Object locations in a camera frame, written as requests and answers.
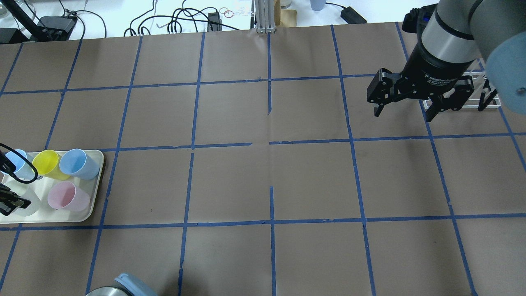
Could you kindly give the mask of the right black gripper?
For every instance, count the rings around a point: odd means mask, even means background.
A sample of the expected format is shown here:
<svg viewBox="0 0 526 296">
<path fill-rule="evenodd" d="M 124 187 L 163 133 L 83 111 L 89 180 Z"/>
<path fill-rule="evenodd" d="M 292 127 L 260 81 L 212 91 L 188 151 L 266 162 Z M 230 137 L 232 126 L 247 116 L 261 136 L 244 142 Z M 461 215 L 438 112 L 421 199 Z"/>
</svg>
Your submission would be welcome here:
<svg viewBox="0 0 526 296">
<path fill-rule="evenodd" d="M 387 104 L 404 99 L 427 100 L 426 122 L 430 123 L 440 112 L 460 109 L 474 91 L 472 77 L 464 75 L 470 62 L 451 63 L 432 56 L 417 42 L 409 60 L 400 73 L 379 69 L 367 87 L 367 101 L 374 103 L 374 116 L 379 117 Z M 445 99 L 443 94 L 454 89 Z"/>
</svg>

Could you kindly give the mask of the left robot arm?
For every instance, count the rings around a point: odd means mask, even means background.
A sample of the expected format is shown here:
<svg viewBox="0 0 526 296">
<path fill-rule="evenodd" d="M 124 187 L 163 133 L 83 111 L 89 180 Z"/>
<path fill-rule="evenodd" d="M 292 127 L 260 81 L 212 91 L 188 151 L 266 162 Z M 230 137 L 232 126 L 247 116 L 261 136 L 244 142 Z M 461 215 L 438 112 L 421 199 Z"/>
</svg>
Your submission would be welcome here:
<svg viewBox="0 0 526 296">
<path fill-rule="evenodd" d="M 27 208 L 31 201 L 22 198 L 9 187 L 1 184 L 1 214 L 7 216 L 19 208 Z M 156 296 L 156 293 L 139 278 L 122 273 L 114 279 L 117 285 L 105 286 L 90 291 L 87 296 Z"/>
</svg>

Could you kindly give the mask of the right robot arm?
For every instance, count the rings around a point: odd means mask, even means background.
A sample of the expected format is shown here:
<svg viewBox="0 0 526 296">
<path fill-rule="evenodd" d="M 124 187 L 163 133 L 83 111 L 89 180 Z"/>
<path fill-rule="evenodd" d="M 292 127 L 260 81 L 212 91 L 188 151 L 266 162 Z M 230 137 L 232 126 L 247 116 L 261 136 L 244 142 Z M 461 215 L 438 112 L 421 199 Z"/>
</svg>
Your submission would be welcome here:
<svg viewBox="0 0 526 296">
<path fill-rule="evenodd" d="M 414 8 L 404 17 L 404 32 L 417 43 L 401 73 L 379 69 L 367 88 L 374 116 L 404 99 L 430 100 L 426 121 L 462 109 L 475 92 L 468 68 L 485 61 L 478 110 L 498 96 L 515 113 L 525 114 L 524 0 L 440 0 Z"/>
</svg>

